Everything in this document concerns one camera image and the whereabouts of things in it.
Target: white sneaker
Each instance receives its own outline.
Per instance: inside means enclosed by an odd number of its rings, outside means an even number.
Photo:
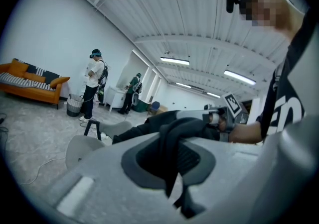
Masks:
[[[84,116],[80,117],[79,120],[80,121],[89,121],[91,118],[85,118]]]

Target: man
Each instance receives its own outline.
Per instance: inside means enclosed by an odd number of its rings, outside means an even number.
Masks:
[[[129,114],[132,106],[132,97],[133,97],[133,87],[140,82],[141,74],[138,73],[136,76],[133,77],[133,79],[130,81],[130,85],[126,87],[128,89],[123,107],[118,111],[120,114]]]
[[[88,121],[92,118],[94,96],[99,87],[99,79],[105,67],[102,54],[98,49],[92,51],[91,57],[94,59],[95,65],[88,73],[89,80],[86,84],[83,95],[84,102],[81,109],[81,111],[84,113],[84,116],[80,117],[80,121]]]
[[[283,34],[290,42],[286,58],[273,74],[259,121],[250,125],[238,124],[229,136],[232,142],[258,143],[304,116],[303,105],[288,74],[302,56],[316,18],[311,9],[303,14],[289,0],[240,0],[240,13],[258,26]]]

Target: fluorescent light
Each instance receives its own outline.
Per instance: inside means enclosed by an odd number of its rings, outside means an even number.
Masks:
[[[236,79],[238,79],[238,80],[241,80],[241,81],[243,81],[243,82],[245,82],[245,83],[248,83],[248,84],[250,84],[250,85],[255,85],[255,84],[256,84],[255,81],[253,81],[253,80],[251,80],[251,79],[249,79],[249,78],[247,78],[247,77],[245,77],[245,76],[242,76],[242,75],[239,75],[239,74],[230,72],[230,71],[228,71],[228,70],[225,70],[224,74],[225,74],[225,75],[228,75],[228,76],[231,76],[231,77],[234,77],[234,78],[236,78]]]
[[[189,86],[189,85],[185,85],[185,84],[182,84],[182,83],[176,83],[176,84],[191,89],[191,86]]]
[[[164,57],[161,57],[160,59],[161,59],[162,61],[165,61],[165,62],[172,62],[172,63],[178,63],[178,64],[182,64],[182,65],[187,65],[187,66],[189,66],[189,61],[188,61],[188,60],[170,59],[170,58],[164,58]]]
[[[220,96],[218,96],[218,95],[215,95],[215,94],[213,94],[213,93],[209,93],[209,92],[207,92],[207,94],[209,94],[209,95],[211,95],[211,96],[213,96],[213,97],[216,97],[216,98],[220,98]]]

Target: backpack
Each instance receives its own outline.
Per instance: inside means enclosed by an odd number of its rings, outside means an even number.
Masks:
[[[139,82],[136,83],[134,86],[133,86],[133,93],[141,93],[142,92],[142,83],[140,82],[140,79],[138,78]]]
[[[101,77],[99,78],[99,85],[104,87],[106,84],[109,72],[108,72],[108,67],[105,65],[105,62],[103,60],[99,60],[99,61],[102,61],[104,63],[104,69],[101,74]]]

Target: jeans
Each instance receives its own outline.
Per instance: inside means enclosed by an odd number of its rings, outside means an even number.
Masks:
[[[84,113],[85,118],[92,118],[92,109],[93,109],[93,100],[94,95],[96,93],[98,86],[91,88],[89,86],[86,86],[85,92],[83,95],[83,105],[82,105],[82,111]]]
[[[125,96],[125,100],[124,100],[124,105],[123,107],[121,108],[121,111],[122,112],[125,112],[125,111],[130,111],[131,110],[131,107],[132,107],[132,97],[133,97],[133,93],[126,93],[126,96]]]

